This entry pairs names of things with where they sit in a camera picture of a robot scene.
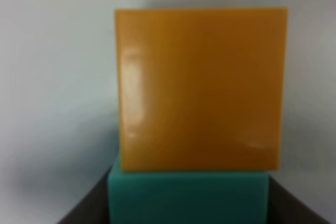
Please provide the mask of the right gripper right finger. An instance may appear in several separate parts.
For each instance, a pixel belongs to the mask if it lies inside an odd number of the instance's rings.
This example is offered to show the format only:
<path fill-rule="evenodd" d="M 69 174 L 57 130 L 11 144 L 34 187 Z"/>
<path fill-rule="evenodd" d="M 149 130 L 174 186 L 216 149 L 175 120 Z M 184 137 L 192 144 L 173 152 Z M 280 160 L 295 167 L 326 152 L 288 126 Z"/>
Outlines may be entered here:
<path fill-rule="evenodd" d="M 270 176 L 267 223 L 328 224 L 330 222 L 301 202 Z"/>

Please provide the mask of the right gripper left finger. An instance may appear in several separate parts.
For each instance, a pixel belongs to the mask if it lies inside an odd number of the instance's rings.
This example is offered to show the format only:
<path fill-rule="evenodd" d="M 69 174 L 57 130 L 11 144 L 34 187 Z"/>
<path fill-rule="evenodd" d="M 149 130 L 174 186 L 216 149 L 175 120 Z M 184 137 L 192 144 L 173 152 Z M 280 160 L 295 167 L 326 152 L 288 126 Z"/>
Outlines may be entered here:
<path fill-rule="evenodd" d="M 109 224 L 108 175 L 110 166 L 96 185 L 74 206 L 59 224 Z"/>

